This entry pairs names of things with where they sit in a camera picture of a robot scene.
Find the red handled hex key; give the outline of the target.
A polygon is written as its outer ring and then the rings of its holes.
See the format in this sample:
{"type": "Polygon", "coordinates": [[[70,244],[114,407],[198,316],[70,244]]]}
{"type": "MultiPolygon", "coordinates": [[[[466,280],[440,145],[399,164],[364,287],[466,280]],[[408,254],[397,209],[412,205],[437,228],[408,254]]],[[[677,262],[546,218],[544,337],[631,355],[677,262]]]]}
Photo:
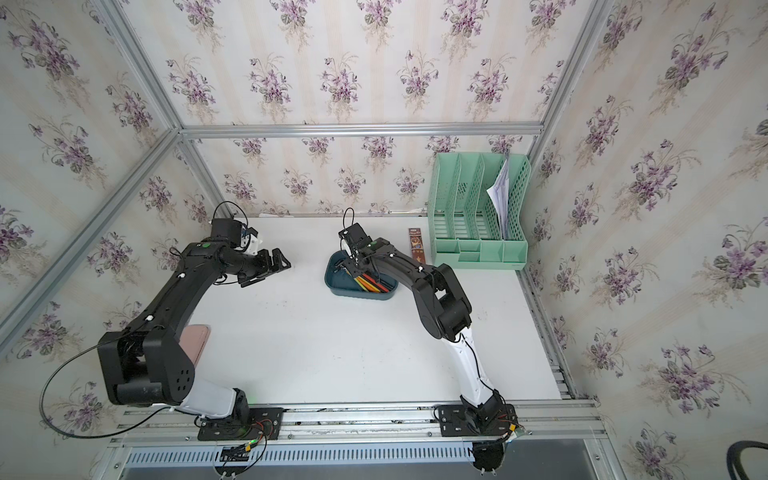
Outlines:
{"type": "Polygon", "coordinates": [[[375,279],[374,277],[368,274],[363,274],[361,276],[361,279],[365,280],[371,286],[372,289],[374,289],[379,293],[388,293],[391,290],[391,287],[389,285],[382,282],[381,280],[375,279]]]}

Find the green handled hex key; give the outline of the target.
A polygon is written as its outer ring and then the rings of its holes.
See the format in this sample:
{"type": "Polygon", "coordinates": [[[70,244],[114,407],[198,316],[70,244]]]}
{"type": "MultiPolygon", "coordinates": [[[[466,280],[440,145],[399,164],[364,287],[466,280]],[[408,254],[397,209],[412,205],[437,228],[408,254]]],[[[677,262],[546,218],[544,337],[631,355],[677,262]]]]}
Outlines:
{"type": "Polygon", "coordinates": [[[345,282],[346,282],[346,288],[348,290],[354,290],[357,292],[365,292],[366,289],[364,286],[362,286],[356,277],[353,277],[349,274],[344,275],[345,282]]]}

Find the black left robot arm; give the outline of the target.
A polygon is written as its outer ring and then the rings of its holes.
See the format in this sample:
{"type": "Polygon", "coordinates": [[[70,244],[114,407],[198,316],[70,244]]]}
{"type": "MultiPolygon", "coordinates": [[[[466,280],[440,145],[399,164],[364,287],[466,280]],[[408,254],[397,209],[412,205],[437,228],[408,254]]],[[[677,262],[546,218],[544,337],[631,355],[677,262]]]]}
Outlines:
{"type": "Polygon", "coordinates": [[[198,379],[180,339],[204,294],[224,276],[234,276],[245,288],[290,267],[278,248],[249,254],[224,239],[188,244],[176,271],[149,305],[122,332],[106,333],[99,341],[110,402],[164,404],[208,420],[246,424],[250,407],[244,391],[198,379]]]}

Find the pink object behind arm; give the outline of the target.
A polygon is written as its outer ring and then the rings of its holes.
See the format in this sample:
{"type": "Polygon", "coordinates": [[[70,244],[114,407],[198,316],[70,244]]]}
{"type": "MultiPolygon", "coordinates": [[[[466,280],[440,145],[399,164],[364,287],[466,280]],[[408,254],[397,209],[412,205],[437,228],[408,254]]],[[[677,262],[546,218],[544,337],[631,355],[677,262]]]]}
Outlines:
{"type": "Polygon", "coordinates": [[[200,361],[210,333],[208,325],[195,324],[186,326],[181,334],[180,346],[194,366],[200,361]]]}

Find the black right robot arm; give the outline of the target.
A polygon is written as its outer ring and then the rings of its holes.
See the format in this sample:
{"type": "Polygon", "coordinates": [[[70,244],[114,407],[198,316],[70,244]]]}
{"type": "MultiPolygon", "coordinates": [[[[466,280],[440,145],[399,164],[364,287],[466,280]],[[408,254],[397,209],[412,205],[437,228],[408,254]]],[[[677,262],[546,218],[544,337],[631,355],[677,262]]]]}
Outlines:
{"type": "Polygon", "coordinates": [[[425,264],[398,250],[384,238],[373,239],[358,223],[338,233],[348,255],[343,262],[351,274],[367,279],[383,273],[413,295],[419,320],[427,333],[451,352],[466,418],[478,430],[512,414],[502,394],[486,375],[475,349],[472,306],[455,272],[447,264],[425,264]]]}

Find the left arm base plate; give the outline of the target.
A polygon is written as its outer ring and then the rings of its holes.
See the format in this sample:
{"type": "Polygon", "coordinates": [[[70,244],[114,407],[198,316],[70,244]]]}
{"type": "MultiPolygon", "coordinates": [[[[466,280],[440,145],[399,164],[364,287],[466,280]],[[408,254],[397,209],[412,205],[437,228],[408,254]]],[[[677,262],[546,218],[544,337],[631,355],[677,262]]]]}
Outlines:
{"type": "Polygon", "coordinates": [[[246,441],[259,439],[262,435],[269,441],[276,440],[284,413],[285,409],[280,407],[251,407],[245,420],[202,418],[197,423],[197,440],[203,442],[246,441]]]}

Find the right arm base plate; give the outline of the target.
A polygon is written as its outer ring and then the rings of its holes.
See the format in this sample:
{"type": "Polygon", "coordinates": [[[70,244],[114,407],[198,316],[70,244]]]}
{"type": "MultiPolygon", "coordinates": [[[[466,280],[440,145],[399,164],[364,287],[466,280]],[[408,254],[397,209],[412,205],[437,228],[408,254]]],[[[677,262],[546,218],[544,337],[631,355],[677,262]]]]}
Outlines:
{"type": "Polygon", "coordinates": [[[433,409],[442,437],[509,437],[526,434],[513,405],[479,411],[460,405],[438,405],[433,409]]]}

